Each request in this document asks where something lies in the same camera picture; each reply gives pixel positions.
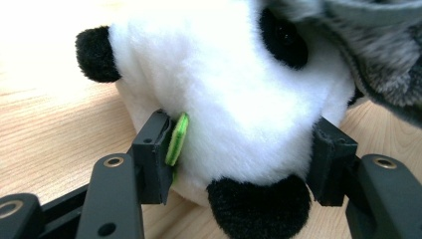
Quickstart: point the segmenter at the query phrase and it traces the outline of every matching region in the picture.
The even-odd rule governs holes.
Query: white plush fur
[[[158,109],[189,114],[174,188],[204,205],[213,179],[305,178],[314,123],[339,124],[354,89],[339,51],[298,26],[308,64],[296,71],[278,62],[260,35],[263,0],[147,2],[111,25],[109,39],[136,130]]]

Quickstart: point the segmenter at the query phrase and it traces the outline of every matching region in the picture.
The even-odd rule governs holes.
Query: light wood grain
[[[75,36],[108,24],[119,1],[0,3],[0,197],[31,192],[44,204],[89,182],[94,163],[125,152],[134,129],[113,85],[88,81]],[[358,155],[403,161],[422,181],[422,131],[373,104],[349,111],[341,128]],[[226,238],[208,208],[171,192],[142,206],[146,238]],[[344,207],[313,206],[297,238],[350,238]]]

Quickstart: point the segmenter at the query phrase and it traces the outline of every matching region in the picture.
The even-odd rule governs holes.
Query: panda plush toy
[[[419,51],[400,63],[408,66],[400,76],[414,69],[407,89],[416,94],[397,103],[378,91],[390,82],[378,84],[374,74],[396,65],[364,51],[384,43],[363,44],[384,26],[338,18],[332,9],[341,8],[327,12],[326,2],[341,1],[137,1],[112,25],[82,32],[77,57],[88,78],[115,83],[136,130],[158,109],[189,120],[176,192],[211,206],[231,238],[290,238],[309,216],[305,179],[320,118],[339,125],[364,92],[422,121],[418,22],[390,27],[416,26],[416,37],[401,38]]]

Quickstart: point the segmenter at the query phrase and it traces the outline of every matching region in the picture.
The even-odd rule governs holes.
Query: black plush ear
[[[108,27],[86,30],[77,36],[77,60],[86,77],[99,83],[121,78],[114,63]]]
[[[223,178],[207,190],[214,217],[230,238],[291,238],[311,208],[305,183],[294,175],[271,186]]]

